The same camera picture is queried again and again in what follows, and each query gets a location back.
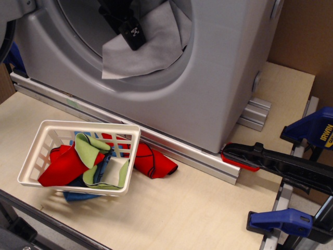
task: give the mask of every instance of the blue clamp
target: blue clamp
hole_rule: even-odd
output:
[[[312,230],[313,218],[293,208],[272,212],[249,212],[246,229],[252,232],[267,234],[273,229],[300,237],[308,237]]]
[[[324,107],[286,126],[280,138],[296,144],[307,139],[316,147],[333,150],[333,107]]]

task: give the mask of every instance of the green cloth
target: green cloth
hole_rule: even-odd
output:
[[[94,174],[96,172],[97,166],[83,173],[84,183],[92,189],[106,189],[106,190],[119,190],[125,185],[127,170],[130,165],[130,160],[128,159],[125,164],[121,167],[119,171],[119,182],[117,185],[112,185],[104,182],[94,183]]]
[[[78,133],[75,136],[75,150],[83,164],[92,169],[98,153],[106,154],[111,150],[111,147],[89,135]]]

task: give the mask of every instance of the red cloth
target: red cloth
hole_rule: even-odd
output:
[[[103,158],[104,155],[99,153],[96,157],[95,165],[100,163]],[[42,186],[67,185],[88,170],[75,150],[75,143],[72,146],[62,145],[59,148],[52,149],[50,160],[50,166],[38,179]]]
[[[174,173],[178,165],[165,157],[160,152],[151,149],[146,143],[140,142],[134,167],[146,176],[154,178],[163,178],[167,174]]]

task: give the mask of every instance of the gray washing machine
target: gray washing machine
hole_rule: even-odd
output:
[[[163,2],[133,1],[141,15]],[[0,0],[2,50],[15,28],[27,71],[11,78],[18,91],[83,119],[138,124],[142,139],[163,153],[234,183],[239,169],[221,162],[219,151],[251,98],[283,1],[173,3],[191,20],[180,58],[163,70],[108,80],[102,47],[115,34],[98,0]]]

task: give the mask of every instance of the yellow label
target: yellow label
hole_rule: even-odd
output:
[[[326,142],[325,147],[329,148],[333,145],[333,134],[330,136],[329,140]]]
[[[324,130],[324,133],[321,136],[321,140],[326,142],[328,137],[330,136],[331,132],[333,130],[333,125],[328,124]]]

